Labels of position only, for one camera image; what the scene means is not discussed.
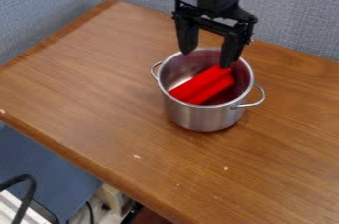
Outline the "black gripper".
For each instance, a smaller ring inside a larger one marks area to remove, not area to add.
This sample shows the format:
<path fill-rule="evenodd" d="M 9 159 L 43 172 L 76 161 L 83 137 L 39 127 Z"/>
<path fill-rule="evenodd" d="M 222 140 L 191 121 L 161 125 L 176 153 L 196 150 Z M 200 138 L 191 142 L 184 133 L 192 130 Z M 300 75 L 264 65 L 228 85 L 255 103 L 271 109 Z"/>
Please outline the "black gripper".
<path fill-rule="evenodd" d="M 244 45 L 251 41 L 256 16 L 240 6 L 240 0 L 198 0 L 195 4 L 173 0 L 179 48 L 187 55 L 199 44 L 199 30 L 224 36 L 220 68 L 239 60 Z"/>

